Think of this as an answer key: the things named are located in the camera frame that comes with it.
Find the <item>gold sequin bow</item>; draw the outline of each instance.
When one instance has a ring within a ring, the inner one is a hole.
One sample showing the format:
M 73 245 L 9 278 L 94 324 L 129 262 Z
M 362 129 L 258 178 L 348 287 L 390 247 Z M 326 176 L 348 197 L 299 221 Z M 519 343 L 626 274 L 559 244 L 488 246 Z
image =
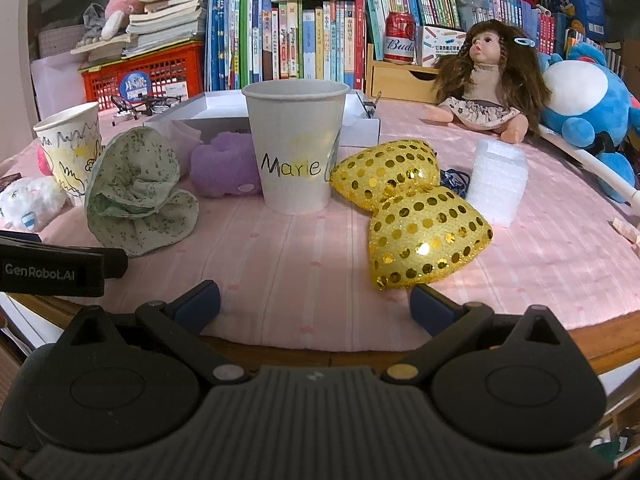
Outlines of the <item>gold sequin bow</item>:
M 379 288 L 441 280 L 473 260 L 494 235 L 478 211 L 439 185 L 435 153 L 422 140 L 394 140 L 350 156 L 330 182 L 373 213 L 370 272 Z

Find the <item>white belly of plush toy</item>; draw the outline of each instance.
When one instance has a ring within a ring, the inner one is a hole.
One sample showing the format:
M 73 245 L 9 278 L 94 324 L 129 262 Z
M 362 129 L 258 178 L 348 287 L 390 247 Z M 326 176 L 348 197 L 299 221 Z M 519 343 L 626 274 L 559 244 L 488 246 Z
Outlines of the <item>white belly of plush toy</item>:
M 609 88 L 607 75 L 587 61 L 559 61 L 545 70 L 543 78 L 552 91 L 547 107 L 568 117 L 591 110 Z

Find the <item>doll's hair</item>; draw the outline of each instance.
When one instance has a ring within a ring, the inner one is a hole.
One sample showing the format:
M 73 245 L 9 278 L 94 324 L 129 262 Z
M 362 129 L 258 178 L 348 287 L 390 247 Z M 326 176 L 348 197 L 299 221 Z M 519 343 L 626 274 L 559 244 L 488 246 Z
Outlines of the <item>doll's hair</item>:
M 440 69 L 436 78 L 438 101 L 449 97 L 462 99 L 465 87 L 471 84 L 474 68 L 469 50 L 474 38 L 484 32 L 495 32 L 500 37 L 500 86 L 506 105 L 520 110 L 529 120 L 529 129 L 537 133 L 540 113 L 551 99 L 542 79 L 538 54 L 534 47 L 516 43 L 516 38 L 526 38 L 521 29 L 497 20 L 476 23 L 466 33 L 458 54 L 438 59 L 434 66 Z

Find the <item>floral skirt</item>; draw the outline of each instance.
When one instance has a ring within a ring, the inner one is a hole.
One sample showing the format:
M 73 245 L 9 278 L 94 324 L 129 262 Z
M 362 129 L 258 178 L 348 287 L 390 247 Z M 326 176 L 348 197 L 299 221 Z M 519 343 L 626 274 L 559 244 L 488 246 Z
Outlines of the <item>floral skirt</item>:
M 516 108 L 502 108 L 488 101 L 465 101 L 449 97 L 441 108 L 450 109 L 460 121 L 474 130 L 493 130 L 520 113 Z

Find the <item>paper cup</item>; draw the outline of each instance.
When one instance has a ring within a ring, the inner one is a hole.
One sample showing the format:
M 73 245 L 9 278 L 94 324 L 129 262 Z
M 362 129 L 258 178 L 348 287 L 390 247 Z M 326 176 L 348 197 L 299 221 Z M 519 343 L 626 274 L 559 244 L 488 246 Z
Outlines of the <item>paper cup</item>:
M 269 208 L 300 215 L 328 205 L 349 90 L 344 83 L 316 79 L 263 81 L 242 89 Z
M 74 205 L 84 202 L 94 162 L 102 153 L 98 103 L 63 110 L 33 127 L 47 164 Z

